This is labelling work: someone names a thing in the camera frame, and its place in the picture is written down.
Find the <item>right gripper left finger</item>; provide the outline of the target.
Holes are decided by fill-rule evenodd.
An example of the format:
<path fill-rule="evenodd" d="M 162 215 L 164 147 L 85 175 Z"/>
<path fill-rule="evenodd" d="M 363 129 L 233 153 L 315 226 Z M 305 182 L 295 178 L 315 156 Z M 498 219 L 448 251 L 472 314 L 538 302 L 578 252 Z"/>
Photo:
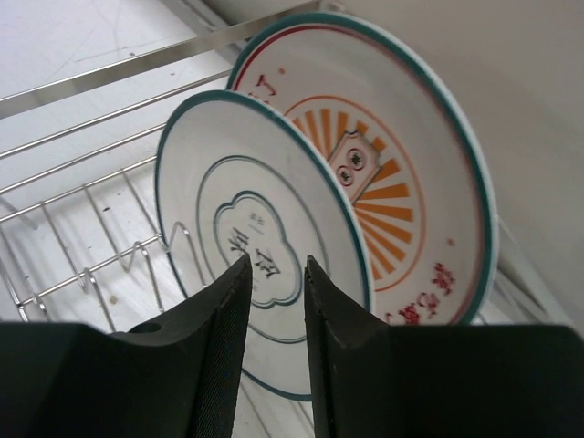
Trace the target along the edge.
<path fill-rule="evenodd" d="M 253 269 L 126 332 L 80 323 L 1 326 L 4 437 L 228 437 L 235 422 Z"/>

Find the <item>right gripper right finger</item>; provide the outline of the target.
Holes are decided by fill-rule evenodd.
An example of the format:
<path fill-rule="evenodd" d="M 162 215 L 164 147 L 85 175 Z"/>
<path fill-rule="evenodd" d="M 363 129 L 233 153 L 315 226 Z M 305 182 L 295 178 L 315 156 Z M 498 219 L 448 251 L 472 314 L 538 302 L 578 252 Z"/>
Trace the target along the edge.
<path fill-rule="evenodd" d="M 583 434 L 583 341 L 572 328 L 391 326 L 314 258 L 305 323 L 318 437 Z"/>

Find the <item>white green-rimmed plate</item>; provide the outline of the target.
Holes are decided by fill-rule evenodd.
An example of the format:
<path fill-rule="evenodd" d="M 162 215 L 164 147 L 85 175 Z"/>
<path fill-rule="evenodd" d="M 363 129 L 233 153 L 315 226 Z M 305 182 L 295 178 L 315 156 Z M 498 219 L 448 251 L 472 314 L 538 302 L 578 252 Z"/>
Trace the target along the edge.
<path fill-rule="evenodd" d="M 186 296 L 249 257 L 244 375 L 280 397 L 309 401 L 307 260 L 363 308 L 372 308 L 373 292 L 356 215 L 324 158 L 265 103 L 207 90 L 167 120 L 154 193 L 168 260 Z"/>

